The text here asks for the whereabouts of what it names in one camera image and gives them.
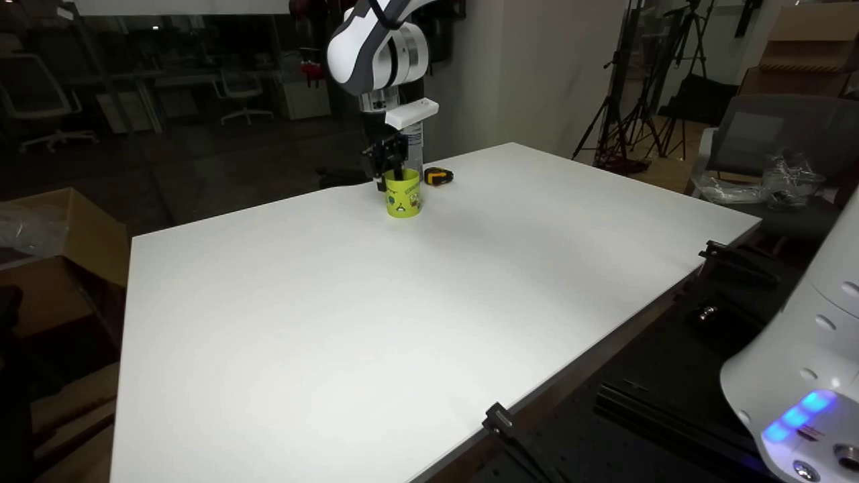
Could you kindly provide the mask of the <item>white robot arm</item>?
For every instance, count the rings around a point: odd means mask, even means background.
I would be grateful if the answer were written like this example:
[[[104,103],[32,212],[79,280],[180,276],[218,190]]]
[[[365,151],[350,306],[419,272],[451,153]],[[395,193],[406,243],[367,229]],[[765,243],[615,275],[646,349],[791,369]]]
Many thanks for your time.
[[[403,175],[407,131],[436,112],[422,95],[430,40],[414,22],[434,0],[353,0],[328,44],[330,79],[369,118],[365,159],[376,178]]]

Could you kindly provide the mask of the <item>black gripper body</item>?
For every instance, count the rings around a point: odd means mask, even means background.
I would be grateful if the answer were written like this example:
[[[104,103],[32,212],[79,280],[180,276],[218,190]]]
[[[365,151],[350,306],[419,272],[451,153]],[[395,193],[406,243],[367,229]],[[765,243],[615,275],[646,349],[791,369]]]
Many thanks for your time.
[[[363,115],[367,149],[363,151],[363,159],[373,178],[380,178],[384,171],[399,169],[407,159],[407,141],[384,124],[380,112],[365,112]]]

